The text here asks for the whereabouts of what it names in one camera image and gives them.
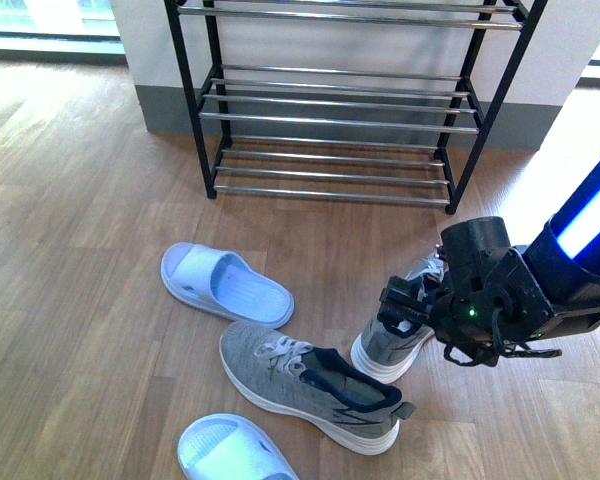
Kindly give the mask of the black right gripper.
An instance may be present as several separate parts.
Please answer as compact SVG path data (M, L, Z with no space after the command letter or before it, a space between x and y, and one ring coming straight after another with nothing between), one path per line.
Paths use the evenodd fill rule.
M555 308L513 247L500 217L476 218L441 232L438 249L448 270L434 306L425 280L392 276L378 320L388 329L430 324L447 350L513 350L548 338ZM411 304L408 300L417 301Z

